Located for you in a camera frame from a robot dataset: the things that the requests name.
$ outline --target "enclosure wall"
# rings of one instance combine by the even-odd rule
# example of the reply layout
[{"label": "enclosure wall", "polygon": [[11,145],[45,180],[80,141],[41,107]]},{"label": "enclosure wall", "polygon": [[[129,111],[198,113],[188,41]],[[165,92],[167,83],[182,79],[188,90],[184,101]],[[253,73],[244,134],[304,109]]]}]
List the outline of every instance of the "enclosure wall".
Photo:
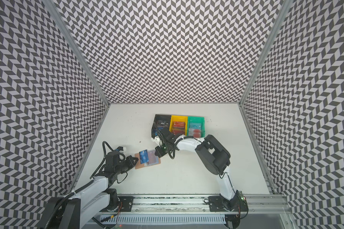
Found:
[{"label": "enclosure wall", "polygon": [[344,228],[344,1],[293,3],[243,107],[298,225]]},{"label": "enclosure wall", "polygon": [[283,0],[54,0],[111,103],[238,102]]},{"label": "enclosure wall", "polygon": [[66,192],[104,110],[41,1],[0,0],[0,228]]}]

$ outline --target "yellow bin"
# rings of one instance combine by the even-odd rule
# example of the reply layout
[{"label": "yellow bin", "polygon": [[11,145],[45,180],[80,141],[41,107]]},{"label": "yellow bin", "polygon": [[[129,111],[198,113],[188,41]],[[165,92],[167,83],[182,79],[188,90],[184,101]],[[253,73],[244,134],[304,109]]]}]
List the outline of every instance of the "yellow bin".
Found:
[{"label": "yellow bin", "polygon": [[185,135],[187,135],[187,120],[188,120],[187,116],[172,115],[171,116],[171,124],[170,124],[170,132],[172,132],[173,122],[185,122]]}]

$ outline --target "mounting plate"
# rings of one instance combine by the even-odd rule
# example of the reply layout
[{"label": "mounting plate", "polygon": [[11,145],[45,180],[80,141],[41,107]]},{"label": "mounting plate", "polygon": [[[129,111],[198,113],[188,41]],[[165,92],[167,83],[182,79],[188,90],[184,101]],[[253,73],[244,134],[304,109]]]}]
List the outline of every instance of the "mounting plate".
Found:
[{"label": "mounting plate", "polygon": [[226,220],[226,223],[224,224],[226,228],[236,229],[239,227],[241,219],[238,215],[225,215],[224,218]]},{"label": "mounting plate", "polygon": [[132,203],[134,200],[133,196],[119,196],[120,204],[122,203],[123,206],[121,207],[121,212],[131,212]]},{"label": "mounting plate", "polygon": [[[208,200],[209,200],[209,209],[211,212],[219,212],[219,211],[229,212],[223,207],[221,196],[209,196]],[[242,204],[242,202],[241,202],[240,208],[241,208],[241,212],[246,212],[248,210],[247,205]],[[235,206],[232,211],[238,212],[239,207]]]}]

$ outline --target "blue card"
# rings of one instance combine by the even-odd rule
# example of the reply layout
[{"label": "blue card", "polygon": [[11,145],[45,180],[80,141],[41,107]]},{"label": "blue card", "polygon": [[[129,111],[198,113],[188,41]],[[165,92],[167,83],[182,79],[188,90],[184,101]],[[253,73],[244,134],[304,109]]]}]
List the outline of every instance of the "blue card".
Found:
[{"label": "blue card", "polygon": [[139,156],[140,156],[140,164],[147,163],[149,161],[147,150],[143,150],[139,152]]}]

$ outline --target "storage bin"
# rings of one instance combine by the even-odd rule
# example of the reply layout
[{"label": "storage bin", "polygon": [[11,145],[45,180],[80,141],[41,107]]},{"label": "storage bin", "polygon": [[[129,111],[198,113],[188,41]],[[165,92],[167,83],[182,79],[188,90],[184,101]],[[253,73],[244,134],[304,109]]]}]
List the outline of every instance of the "storage bin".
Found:
[{"label": "storage bin", "polygon": [[205,137],[205,119],[204,117],[193,117],[189,116],[187,118],[187,133],[190,122],[201,123],[201,137]]},{"label": "storage bin", "polygon": [[[168,122],[167,126],[170,126],[171,116],[170,115],[156,114],[154,117],[154,122],[157,124],[158,121],[166,121],[166,122]],[[156,136],[156,129],[154,128],[154,126],[152,124],[152,126],[151,126],[151,137],[154,138],[155,136]]]},{"label": "storage bin", "polygon": [[185,122],[185,135],[187,135],[187,116],[171,116],[171,123],[170,123],[170,132],[172,132],[173,129],[173,122]]}]

